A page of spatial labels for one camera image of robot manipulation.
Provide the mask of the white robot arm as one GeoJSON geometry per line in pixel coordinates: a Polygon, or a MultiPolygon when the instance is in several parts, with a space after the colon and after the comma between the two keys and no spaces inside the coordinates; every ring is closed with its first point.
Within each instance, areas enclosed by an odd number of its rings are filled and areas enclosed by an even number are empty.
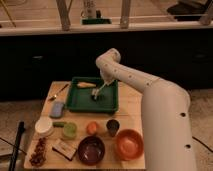
{"type": "Polygon", "coordinates": [[[189,121],[190,95],[174,82],[120,63],[111,48],[96,58],[104,82],[115,79],[142,94],[146,171],[197,171],[189,121]]]}

